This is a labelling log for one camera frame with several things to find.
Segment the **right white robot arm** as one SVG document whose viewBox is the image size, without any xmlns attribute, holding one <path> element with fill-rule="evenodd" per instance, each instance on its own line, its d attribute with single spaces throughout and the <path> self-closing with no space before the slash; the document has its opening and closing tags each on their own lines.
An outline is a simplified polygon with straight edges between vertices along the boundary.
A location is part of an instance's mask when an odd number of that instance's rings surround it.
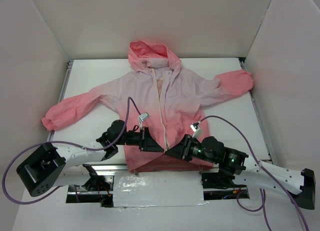
<svg viewBox="0 0 320 231">
<path fill-rule="evenodd" d="M 315 209 L 316 179 L 313 170 L 282 168 L 234 148 L 226 147 L 215 137 L 203 141 L 186 134 L 181 142 L 168 149 L 169 157 L 190 162 L 200 159 L 218 166 L 217 180 L 223 187 L 255 186 L 281 195 L 289 195 L 298 207 Z"/>
</svg>

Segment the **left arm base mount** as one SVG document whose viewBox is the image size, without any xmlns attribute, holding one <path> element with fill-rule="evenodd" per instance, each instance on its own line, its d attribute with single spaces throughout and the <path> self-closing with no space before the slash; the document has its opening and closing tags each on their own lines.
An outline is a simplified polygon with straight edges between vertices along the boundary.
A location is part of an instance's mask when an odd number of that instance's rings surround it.
<svg viewBox="0 0 320 231">
<path fill-rule="evenodd" d="M 89 164 L 83 167 L 88 171 L 89 179 L 83 184 L 68 186 L 67 204 L 100 204 L 103 208 L 112 208 L 113 202 L 113 175 L 99 175 Z"/>
</svg>

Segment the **pink gradient hooded jacket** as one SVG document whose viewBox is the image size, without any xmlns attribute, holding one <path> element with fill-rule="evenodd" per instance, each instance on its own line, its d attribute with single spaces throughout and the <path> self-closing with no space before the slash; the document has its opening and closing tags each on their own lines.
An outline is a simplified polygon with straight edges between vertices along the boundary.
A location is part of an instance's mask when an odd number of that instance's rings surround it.
<svg viewBox="0 0 320 231">
<path fill-rule="evenodd" d="M 44 127 L 65 128 L 102 104 L 130 128 L 138 124 L 138 112 L 148 113 L 145 125 L 152 138 L 168 150 L 192 132 L 192 123 L 204 118 L 203 107 L 240 97 L 254 86 L 252 75 L 242 69 L 205 79 L 184 68 L 163 44 L 131 42 L 128 61 L 132 71 L 122 77 L 51 107 L 42 118 Z"/>
</svg>

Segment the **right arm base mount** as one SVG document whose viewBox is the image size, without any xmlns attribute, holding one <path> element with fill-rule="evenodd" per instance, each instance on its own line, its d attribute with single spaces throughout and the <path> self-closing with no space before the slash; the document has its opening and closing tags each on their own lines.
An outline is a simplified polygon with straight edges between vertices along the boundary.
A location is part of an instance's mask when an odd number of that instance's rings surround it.
<svg viewBox="0 0 320 231">
<path fill-rule="evenodd" d="M 232 180 L 221 177 L 218 172 L 203 172 L 200 183 L 205 201 L 249 198 L 245 185 L 234 184 Z"/>
</svg>

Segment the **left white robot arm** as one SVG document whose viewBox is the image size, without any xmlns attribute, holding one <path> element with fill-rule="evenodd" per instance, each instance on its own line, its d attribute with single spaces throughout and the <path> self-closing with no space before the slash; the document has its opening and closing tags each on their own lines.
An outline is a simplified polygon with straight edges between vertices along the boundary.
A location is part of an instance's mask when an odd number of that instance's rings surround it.
<svg viewBox="0 0 320 231">
<path fill-rule="evenodd" d="M 138 147 L 142 152 L 162 153 L 164 149 L 152 138 L 148 127 L 127 130 L 123 120 L 114 121 L 89 147 L 40 145 L 17 168 L 16 172 L 31 197 L 45 194 L 52 187 L 77 185 L 95 189 L 106 180 L 91 166 L 118 153 L 119 145 Z"/>
</svg>

